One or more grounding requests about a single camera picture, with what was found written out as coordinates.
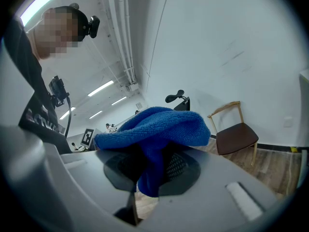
black cable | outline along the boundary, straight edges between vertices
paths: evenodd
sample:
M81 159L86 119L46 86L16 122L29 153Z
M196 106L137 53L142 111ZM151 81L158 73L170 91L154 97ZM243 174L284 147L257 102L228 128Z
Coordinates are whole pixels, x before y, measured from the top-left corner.
M69 120L68 120L67 129L66 129L66 134L64 135L66 138L67 138L67 136L68 136L68 132L69 132L69 128L70 128L70 123L71 123L71 117L72 117L71 101L70 101L70 99L69 99L68 96L67 96L67 102L68 102L68 105L69 105Z

person in background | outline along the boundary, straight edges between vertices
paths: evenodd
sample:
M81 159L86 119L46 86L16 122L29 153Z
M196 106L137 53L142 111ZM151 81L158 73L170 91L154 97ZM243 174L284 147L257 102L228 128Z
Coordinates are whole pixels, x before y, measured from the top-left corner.
M117 128L114 127L114 124L111 125L111 128L110 128L110 129L111 129L110 132L116 132L116 131L117 131Z
M75 143L72 143L74 150L78 150L78 148L76 147Z
M106 132L107 132L107 133L110 133L110 132L111 132L111 128L110 128L109 123L106 124Z

blue towel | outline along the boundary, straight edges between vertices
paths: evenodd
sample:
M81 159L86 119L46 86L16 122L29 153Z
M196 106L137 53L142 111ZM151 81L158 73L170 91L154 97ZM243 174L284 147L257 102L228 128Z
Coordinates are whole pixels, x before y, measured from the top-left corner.
M171 141L189 146L207 145L210 135L203 118L195 112L151 107L127 121L116 133L98 134L94 140L101 150L138 143L148 160L138 180L139 190L157 197L164 174L161 150Z

wooden floor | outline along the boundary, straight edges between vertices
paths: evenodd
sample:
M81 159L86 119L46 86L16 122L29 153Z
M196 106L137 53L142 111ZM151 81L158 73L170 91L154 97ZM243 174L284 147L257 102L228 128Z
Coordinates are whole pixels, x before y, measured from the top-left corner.
M216 140L210 138L207 146L194 147L213 154L217 153ZM278 198L292 193L297 186L301 154L257 149L255 164L251 166L253 148L240 150L224 156L273 190ZM146 219L155 208L158 198L135 193L139 218Z

ceiling light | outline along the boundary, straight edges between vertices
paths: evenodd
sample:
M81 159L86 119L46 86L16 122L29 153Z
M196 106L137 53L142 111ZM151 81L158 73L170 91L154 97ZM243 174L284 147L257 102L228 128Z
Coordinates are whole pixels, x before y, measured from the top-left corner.
M69 114L69 111L67 111L60 119L64 119Z
M113 104L112 104L112 106L113 105L115 105L116 103L118 103L118 102L121 102L122 100L124 100L126 98L126 96L124 96L123 98L121 98L120 100L118 100L118 101L116 101L116 102L114 102Z
M102 85L101 87L98 87L95 91L92 91L90 94L88 94L88 96L93 96L94 94L98 93L100 90L106 88L107 86L113 84L113 81L109 81L108 83Z
M102 111L97 112L95 115L92 115L90 118L93 118L94 116L96 116L96 115L98 115L100 113L102 113Z
M50 0L35 0L21 15L21 20L23 21L24 26L27 22Z

